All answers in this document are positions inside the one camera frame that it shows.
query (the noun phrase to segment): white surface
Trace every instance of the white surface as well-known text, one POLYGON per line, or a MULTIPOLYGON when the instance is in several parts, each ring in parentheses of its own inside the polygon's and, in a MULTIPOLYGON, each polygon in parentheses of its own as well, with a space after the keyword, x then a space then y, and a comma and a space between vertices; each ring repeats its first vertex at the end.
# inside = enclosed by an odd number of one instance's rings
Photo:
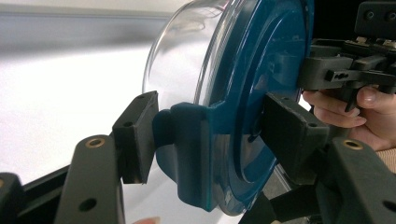
POLYGON ((191 0, 0 0, 0 4, 24 7, 96 8, 173 13, 191 0))

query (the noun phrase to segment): black plastic mount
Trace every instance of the black plastic mount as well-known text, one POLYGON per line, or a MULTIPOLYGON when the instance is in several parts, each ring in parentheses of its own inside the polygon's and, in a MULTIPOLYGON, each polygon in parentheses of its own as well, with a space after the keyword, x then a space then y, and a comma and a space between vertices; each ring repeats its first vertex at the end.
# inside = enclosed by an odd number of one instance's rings
POLYGON ((362 142, 344 137, 328 141, 328 129, 296 102, 267 93, 261 137, 290 180, 303 184, 270 201, 262 195, 241 224, 288 221, 319 212, 325 224, 396 220, 396 176, 362 142), (268 217, 273 219, 257 222, 268 217))
POLYGON ((395 1, 367 1, 360 4, 355 33, 363 36, 396 40, 395 31, 395 1))
POLYGON ((70 166, 24 187, 16 175, 1 173, 0 223, 124 223, 120 178, 148 181, 157 113, 158 93, 144 93, 125 109, 113 133, 80 141, 70 166))

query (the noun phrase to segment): blue lid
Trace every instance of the blue lid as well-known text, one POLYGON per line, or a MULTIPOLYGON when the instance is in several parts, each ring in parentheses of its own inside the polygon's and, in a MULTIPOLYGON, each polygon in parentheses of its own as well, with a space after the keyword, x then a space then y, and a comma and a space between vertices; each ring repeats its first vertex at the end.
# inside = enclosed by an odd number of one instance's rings
POLYGON ((298 100, 313 23, 313 0, 240 2, 209 104, 173 105, 153 122, 157 162, 179 198, 228 215, 249 209, 273 172, 276 158, 259 137, 263 97, 298 100))

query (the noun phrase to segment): mounting hole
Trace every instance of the mounting hole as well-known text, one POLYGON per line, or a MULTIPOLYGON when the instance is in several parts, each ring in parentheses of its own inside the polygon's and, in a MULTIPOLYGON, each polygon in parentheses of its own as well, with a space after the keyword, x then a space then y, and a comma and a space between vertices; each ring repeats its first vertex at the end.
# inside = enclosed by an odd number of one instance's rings
POLYGON ((396 203, 390 202, 390 201, 384 201, 382 202, 386 208, 388 208, 390 211, 396 213, 396 203))
POLYGON ((84 202, 82 202, 78 209, 80 212, 88 212, 92 210, 96 206, 96 200, 93 198, 87 199, 84 202))
POLYGON ((134 125, 134 124, 133 124, 131 121, 125 122, 125 123, 123 124, 123 126, 124 126, 125 128, 131 127, 132 125, 134 125))
POLYGON ((94 148, 94 147, 101 147, 105 143, 105 139, 103 138, 93 138, 85 143, 85 147, 94 148))
POLYGON ((386 21, 395 21, 396 20, 396 12, 388 12, 387 16, 385 17, 386 21))
POLYGON ((344 146, 349 147, 350 149, 354 149, 354 150, 363 149, 363 146, 360 143, 352 141, 352 140, 345 140, 344 146))
POLYGON ((366 11, 366 13, 364 13, 364 19, 366 19, 367 21, 372 20, 373 17, 374 17, 373 11, 366 11))

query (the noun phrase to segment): finger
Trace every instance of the finger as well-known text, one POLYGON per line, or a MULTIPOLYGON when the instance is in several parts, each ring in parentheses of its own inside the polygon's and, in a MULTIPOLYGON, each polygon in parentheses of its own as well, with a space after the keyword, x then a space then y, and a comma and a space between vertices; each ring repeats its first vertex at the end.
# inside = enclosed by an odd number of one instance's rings
POLYGON ((160 224, 159 217, 149 217, 145 219, 138 220, 134 224, 160 224))
POLYGON ((305 91, 303 93, 303 98, 315 107, 331 111, 348 118, 355 118, 361 112, 358 108, 353 108, 352 110, 345 112, 347 103, 337 100, 320 91, 305 91))
POLYGON ((367 121, 367 119, 363 117, 346 117, 320 107, 315 107, 314 115, 322 122, 342 128, 358 127, 367 121))
POLYGON ((396 112, 395 94, 386 94, 373 87, 363 87, 357 96, 358 106, 381 114, 396 112))

